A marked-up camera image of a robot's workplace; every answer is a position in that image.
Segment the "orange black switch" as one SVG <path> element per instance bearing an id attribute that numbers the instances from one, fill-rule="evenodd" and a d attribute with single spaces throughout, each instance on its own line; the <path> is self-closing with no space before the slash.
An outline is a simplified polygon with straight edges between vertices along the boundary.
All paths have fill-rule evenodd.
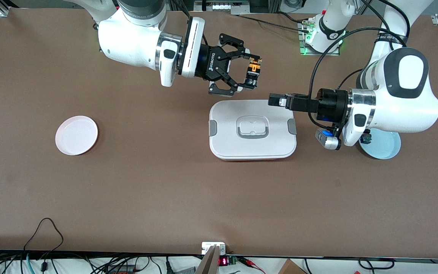
<path id="1" fill-rule="evenodd" d="M 243 88 L 252 90 L 257 87 L 261 64 L 261 58 L 249 57 L 249 65 L 244 83 L 242 85 Z"/>

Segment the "brown cardboard box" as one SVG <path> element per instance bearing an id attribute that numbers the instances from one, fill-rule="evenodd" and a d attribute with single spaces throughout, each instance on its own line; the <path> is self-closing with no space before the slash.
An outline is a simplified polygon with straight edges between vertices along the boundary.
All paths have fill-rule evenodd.
<path id="1" fill-rule="evenodd" d="M 279 270 L 278 274 L 308 274 L 301 267 L 299 267 L 295 262 L 287 259 Z"/>

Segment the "aluminium profile bar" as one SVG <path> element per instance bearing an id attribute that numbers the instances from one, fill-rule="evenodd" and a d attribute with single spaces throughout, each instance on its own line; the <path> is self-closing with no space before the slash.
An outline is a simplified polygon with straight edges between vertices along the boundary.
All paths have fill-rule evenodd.
<path id="1" fill-rule="evenodd" d="M 194 274 L 217 274 L 220 256 L 220 245 L 211 245 L 206 251 Z"/>

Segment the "light blue round plate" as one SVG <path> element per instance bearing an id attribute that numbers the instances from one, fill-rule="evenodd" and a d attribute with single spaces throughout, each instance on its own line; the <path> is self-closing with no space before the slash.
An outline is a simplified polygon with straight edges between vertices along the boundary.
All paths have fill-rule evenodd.
<path id="1" fill-rule="evenodd" d="M 372 158 L 394 158 L 400 151 L 401 139 L 398 132 L 388 132 L 379 129 L 371 129 L 372 142 L 360 144 L 363 151 Z"/>

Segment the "white lunch box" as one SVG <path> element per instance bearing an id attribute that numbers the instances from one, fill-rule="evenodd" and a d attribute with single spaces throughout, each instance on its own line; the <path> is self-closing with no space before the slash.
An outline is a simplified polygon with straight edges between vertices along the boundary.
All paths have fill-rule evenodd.
<path id="1" fill-rule="evenodd" d="M 289 157 L 297 147 L 293 112 L 267 100 L 223 100 L 209 112 L 209 147 L 222 160 Z"/>

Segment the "white round plate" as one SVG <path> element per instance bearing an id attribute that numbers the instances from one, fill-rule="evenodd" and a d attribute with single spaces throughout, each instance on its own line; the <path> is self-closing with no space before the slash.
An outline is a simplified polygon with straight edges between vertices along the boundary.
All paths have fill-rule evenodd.
<path id="1" fill-rule="evenodd" d="M 89 151 L 98 138 L 96 122 L 87 116 L 73 116 L 61 123 L 54 138 L 57 149 L 69 156 Z"/>

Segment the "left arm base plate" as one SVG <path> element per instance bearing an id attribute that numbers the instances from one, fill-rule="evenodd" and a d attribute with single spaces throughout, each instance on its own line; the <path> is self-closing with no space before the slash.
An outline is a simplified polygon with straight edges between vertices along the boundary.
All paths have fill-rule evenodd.
<path id="1" fill-rule="evenodd" d="M 306 43 L 313 36 L 314 22 L 302 21 L 302 23 L 297 23 L 297 27 L 299 28 L 300 54 L 304 56 L 320 56 L 322 52 L 316 51 L 311 45 Z"/>

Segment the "short aluminium rail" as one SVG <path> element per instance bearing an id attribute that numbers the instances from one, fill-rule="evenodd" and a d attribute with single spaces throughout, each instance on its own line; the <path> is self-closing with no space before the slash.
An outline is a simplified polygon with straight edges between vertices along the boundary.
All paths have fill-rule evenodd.
<path id="1" fill-rule="evenodd" d="M 0 0 L 0 17 L 7 17 L 11 8 L 19 8 L 19 6 L 11 0 Z"/>

